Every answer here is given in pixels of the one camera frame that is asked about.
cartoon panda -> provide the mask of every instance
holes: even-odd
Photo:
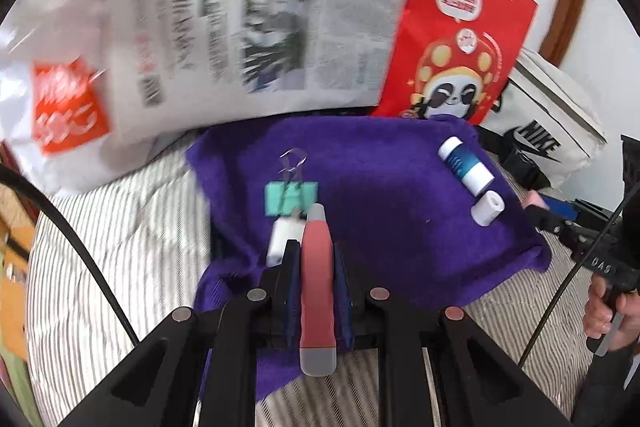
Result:
[[[453,39],[433,42],[418,62],[408,116],[453,114],[468,120],[484,88],[499,74],[497,63],[494,49],[468,28]]]

striped fabric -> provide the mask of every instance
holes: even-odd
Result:
[[[208,261],[207,203],[184,159],[188,143],[176,144],[140,171],[86,195],[55,200],[140,337],[174,308],[192,303]],[[554,256],[547,273],[522,271],[467,307],[514,359],[571,266],[558,241],[551,237],[549,242]],[[29,277],[31,378],[43,422],[51,427],[131,345],[78,256],[46,218],[38,222]],[[587,284],[587,274],[578,274],[526,365],[566,415],[590,359],[580,331]],[[340,357],[330,377],[297,378],[260,402],[256,424],[376,426],[377,396],[376,352],[350,353]]]

black buckle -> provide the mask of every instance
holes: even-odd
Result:
[[[510,143],[500,154],[500,165],[527,190],[537,187],[540,182],[540,167],[529,158],[516,144]]]

human hand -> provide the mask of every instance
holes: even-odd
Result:
[[[589,300],[584,306],[584,317],[582,317],[584,332],[592,339],[599,339],[609,331],[611,326],[613,311],[602,300],[606,290],[606,281],[599,275],[593,274],[589,286]],[[628,346],[640,335],[640,296],[622,294],[616,301],[616,308],[625,314],[625,318],[611,340],[610,351]]]

pink utility knife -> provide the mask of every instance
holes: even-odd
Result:
[[[300,369],[310,377],[335,371],[334,251],[324,206],[314,203],[306,213],[302,236],[302,336]]]

